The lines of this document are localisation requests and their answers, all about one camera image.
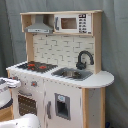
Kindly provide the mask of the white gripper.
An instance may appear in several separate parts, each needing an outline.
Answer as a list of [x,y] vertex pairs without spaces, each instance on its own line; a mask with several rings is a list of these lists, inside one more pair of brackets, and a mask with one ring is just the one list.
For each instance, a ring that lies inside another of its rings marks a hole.
[[0,89],[4,88],[18,88],[21,86],[21,82],[19,80],[14,80],[10,78],[0,78]]

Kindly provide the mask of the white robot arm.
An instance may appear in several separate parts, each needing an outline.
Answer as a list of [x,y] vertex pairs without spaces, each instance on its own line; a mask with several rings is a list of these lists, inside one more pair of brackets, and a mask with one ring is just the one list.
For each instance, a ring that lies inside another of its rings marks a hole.
[[[0,77],[0,110],[13,103],[9,89],[20,86],[19,80]],[[41,128],[41,124],[36,115],[25,114],[18,119],[0,122],[0,128]]]

